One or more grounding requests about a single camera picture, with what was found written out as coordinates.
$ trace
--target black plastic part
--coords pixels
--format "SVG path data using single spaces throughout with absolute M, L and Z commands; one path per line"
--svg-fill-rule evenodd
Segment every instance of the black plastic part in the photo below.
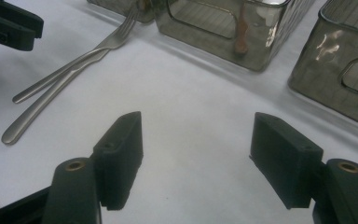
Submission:
M 39 190 L 1 209 L 2 223 L 39 224 L 45 212 L 49 188 Z
M 358 164 L 330 160 L 324 181 L 339 223 L 358 224 Z
M 0 209 L 0 224 L 39 224 L 48 197 L 48 188 Z
M 32 50 L 40 38 L 43 20 L 33 13 L 0 1 L 0 44 L 20 50 Z
M 94 162 L 87 158 L 60 164 L 48 194 L 42 224 L 101 224 Z
M 107 210 L 124 207 L 143 155 L 141 112 L 117 119 L 94 147 L 98 192 Z
M 312 218 L 315 224 L 339 224 L 333 206 L 326 208 L 316 203 L 313 208 Z
M 256 113 L 251 159 L 286 208 L 309 207 L 323 150 L 283 120 Z

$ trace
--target metal fork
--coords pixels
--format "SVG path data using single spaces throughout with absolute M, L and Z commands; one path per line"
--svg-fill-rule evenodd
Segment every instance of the metal fork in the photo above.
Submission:
M 33 94 L 57 80 L 7 128 L 2 135 L 2 142 L 7 145 L 15 144 L 48 103 L 50 103 L 78 74 L 80 74 L 81 71 L 90 64 L 100 61 L 111 49 L 121 47 L 127 40 L 138 14 L 138 7 L 136 5 L 132 6 L 131 12 L 126 20 L 124 20 L 124 22 L 95 49 L 83 54 L 65 67 L 44 78 L 45 81 L 42 79 L 34 84 L 36 91 L 33 91 Z

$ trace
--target metal container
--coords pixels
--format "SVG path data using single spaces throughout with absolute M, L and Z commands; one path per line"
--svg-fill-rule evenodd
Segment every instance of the metal container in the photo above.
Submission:
M 264 70 L 314 0 L 151 0 L 160 32 Z
M 87 0 L 89 3 L 104 7 L 108 10 L 114 11 L 118 14 L 127 16 L 131 9 L 131 4 L 135 0 Z M 141 13 L 137 21 L 148 23 L 154 19 L 150 0 L 137 0 Z
M 322 7 L 288 83 L 358 121 L 358 0 L 330 0 Z

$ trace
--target tabletop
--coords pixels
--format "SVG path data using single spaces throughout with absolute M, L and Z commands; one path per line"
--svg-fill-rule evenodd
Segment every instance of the tabletop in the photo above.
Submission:
M 287 79 L 324 0 L 317 0 L 263 73 L 137 22 L 128 42 L 82 72 L 13 146 L 6 128 L 41 93 L 12 97 L 93 49 L 124 17 L 86 0 L 8 1 L 45 21 L 32 51 L 0 45 L 0 206 L 50 185 L 55 167 L 88 157 L 120 116 L 141 111 L 144 159 L 121 211 L 103 223 L 313 223 L 287 210 L 249 158 L 255 112 L 285 120 L 324 149 L 358 162 L 358 124 L 293 93 Z

